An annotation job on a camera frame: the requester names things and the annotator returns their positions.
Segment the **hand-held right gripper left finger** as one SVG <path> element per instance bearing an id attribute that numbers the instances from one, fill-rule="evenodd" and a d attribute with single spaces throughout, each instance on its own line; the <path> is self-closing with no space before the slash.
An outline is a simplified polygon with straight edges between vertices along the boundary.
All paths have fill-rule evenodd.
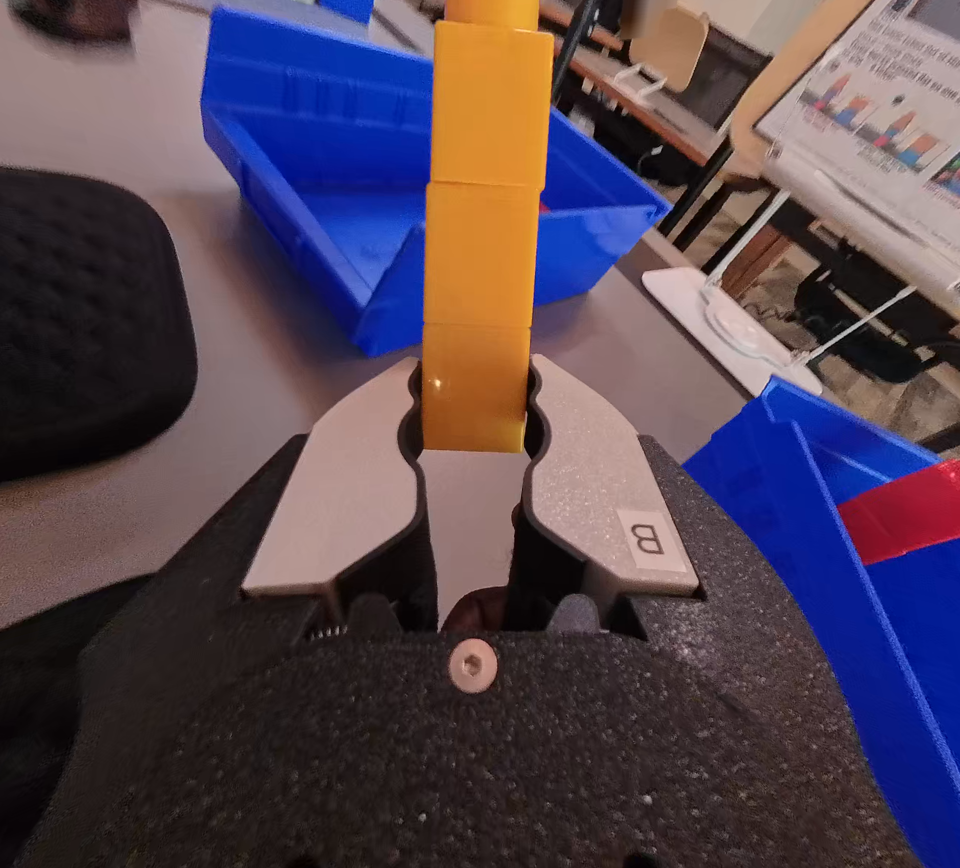
<path id="1" fill-rule="evenodd" d="M 405 357 L 314 424 L 246 572 L 246 595 L 318 597 L 344 625 L 354 601 L 376 594 L 404 629 L 438 628 L 420 371 Z"/>

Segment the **white poster stand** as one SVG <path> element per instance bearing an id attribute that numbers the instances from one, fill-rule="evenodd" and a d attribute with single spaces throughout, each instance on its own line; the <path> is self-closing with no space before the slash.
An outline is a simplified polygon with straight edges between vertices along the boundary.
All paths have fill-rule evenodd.
<path id="1" fill-rule="evenodd" d="M 810 362 L 917 290 L 913 285 L 904 287 L 824 346 L 804 352 L 788 349 L 723 291 L 721 280 L 735 258 L 759 236 L 762 228 L 789 199 L 788 191 L 775 191 L 773 198 L 758 209 L 755 224 L 747 229 L 710 274 L 684 267 L 648 271 L 642 275 L 643 286 L 659 306 L 753 397 L 761 396 L 774 377 L 809 394 L 822 395 L 823 385 L 810 370 Z"/>

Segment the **wooden desk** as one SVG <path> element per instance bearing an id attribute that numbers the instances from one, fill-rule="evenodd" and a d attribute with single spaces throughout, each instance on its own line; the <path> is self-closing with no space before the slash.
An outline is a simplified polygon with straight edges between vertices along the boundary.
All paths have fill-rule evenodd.
<path id="1" fill-rule="evenodd" d="M 687 89 L 673 93 L 632 67 L 628 49 L 602 41 L 599 50 L 581 44 L 570 64 L 591 91 L 625 113 L 689 161 L 704 165 L 719 147 L 735 107 L 769 58 L 710 24 Z"/>

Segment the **black dimpled pad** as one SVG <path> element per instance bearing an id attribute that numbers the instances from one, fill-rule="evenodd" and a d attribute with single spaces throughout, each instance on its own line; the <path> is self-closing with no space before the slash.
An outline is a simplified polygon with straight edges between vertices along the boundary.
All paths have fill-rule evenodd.
<path id="1" fill-rule="evenodd" d="M 160 214 L 112 183 L 2 168 L 2 482 L 151 442 L 197 381 L 186 287 Z"/>

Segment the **instruction poster on wooden board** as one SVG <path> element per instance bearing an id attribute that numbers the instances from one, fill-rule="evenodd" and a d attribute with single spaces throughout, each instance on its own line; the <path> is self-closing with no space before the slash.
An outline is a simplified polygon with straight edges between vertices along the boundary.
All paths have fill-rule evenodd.
<path id="1" fill-rule="evenodd" d="M 823 0 L 742 98 L 730 140 L 958 316 L 958 0 Z"/>

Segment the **light wooden chair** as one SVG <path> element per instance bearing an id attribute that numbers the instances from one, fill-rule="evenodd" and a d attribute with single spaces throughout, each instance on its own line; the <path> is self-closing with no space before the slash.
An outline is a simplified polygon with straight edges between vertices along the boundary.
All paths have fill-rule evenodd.
<path id="1" fill-rule="evenodd" d="M 662 82 L 673 93 L 685 91 L 701 59 L 711 19 L 682 7 L 664 10 L 654 26 L 630 42 L 630 65 Z"/>

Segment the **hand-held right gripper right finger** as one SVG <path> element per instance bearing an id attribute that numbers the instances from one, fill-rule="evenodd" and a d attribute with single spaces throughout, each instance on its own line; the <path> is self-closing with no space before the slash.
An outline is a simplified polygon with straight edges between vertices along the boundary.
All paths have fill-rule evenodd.
<path id="1" fill-rule="evenodd" d="M 528 381 L 510 629 L 541 631 L 582 595 L 601 626 L 621 601 L 696 598 L 701 582 L 630 420 L 544 355 Z"/>

